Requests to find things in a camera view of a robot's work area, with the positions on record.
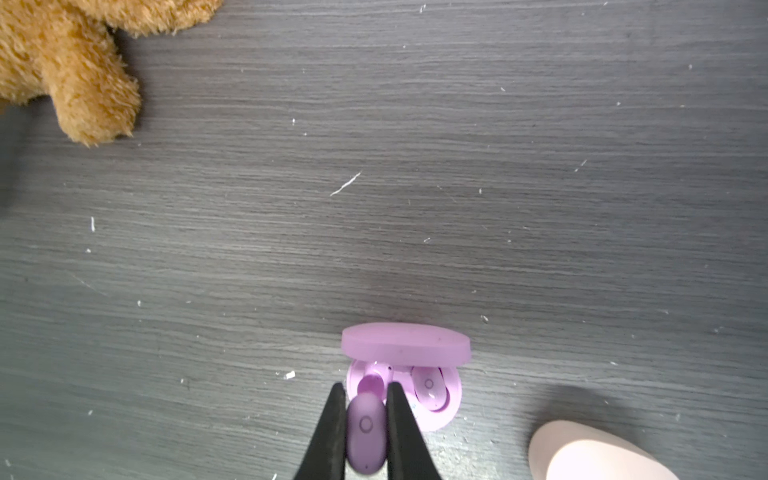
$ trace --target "open earbud case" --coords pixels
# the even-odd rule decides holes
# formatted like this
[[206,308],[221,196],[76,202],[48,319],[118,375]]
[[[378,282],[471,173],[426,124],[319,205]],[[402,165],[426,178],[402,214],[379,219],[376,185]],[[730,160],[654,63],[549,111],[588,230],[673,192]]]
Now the open earbud case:
[[341,348],[353,359],[346,374],[350,401],[370,392],[385,402],[387,386],[399,382],[422,432],[456,416],[462,402],[456,367],[472,359],[466,335],[416,323],[363,323],[343,331]]

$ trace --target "earbud charging case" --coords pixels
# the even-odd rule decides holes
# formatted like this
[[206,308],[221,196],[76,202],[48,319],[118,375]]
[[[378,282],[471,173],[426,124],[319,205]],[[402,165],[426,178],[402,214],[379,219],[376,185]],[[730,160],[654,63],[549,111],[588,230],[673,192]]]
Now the earbud charging case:
[[[466,335],[416,323],[363,323],[344,329],[341,349],[354,360],[346,374],[350,400],[372,392],[385,402],[389,382],[399,382],[422,432],[441,429],[456,416],[462,402],[456,367],[472,359]],[[411,370],[417,366],[440,369],[447,399],[439,410],[427,409],[416,397]]]

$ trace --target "beige rounded object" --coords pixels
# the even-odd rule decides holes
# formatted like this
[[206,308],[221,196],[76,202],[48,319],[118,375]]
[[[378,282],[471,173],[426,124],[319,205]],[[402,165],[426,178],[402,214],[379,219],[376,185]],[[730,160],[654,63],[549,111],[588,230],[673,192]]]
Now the beige rounded object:
[[534,480],[678,480],[647,452],[615,435],[566,420],[549,422],[531,439]]

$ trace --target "teddy bear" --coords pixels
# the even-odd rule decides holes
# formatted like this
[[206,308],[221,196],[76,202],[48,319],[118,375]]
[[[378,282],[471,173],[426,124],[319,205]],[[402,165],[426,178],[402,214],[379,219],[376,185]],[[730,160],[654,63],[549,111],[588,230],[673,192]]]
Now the teddy bear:
[[0,0],[0,98],[50,95],[58,124],[91,146],[131,135],[141,106],[108,30],[176,33],[207,22],[222,0]]

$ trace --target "circle logo on earbud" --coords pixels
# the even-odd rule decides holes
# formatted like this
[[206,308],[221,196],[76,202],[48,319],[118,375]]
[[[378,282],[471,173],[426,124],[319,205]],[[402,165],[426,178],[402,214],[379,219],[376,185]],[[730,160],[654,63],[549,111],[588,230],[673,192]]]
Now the circle logo on earbud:
[[360,431],[368,433],[373,430],[373,420],[369,416],[364,416],[360,419]]

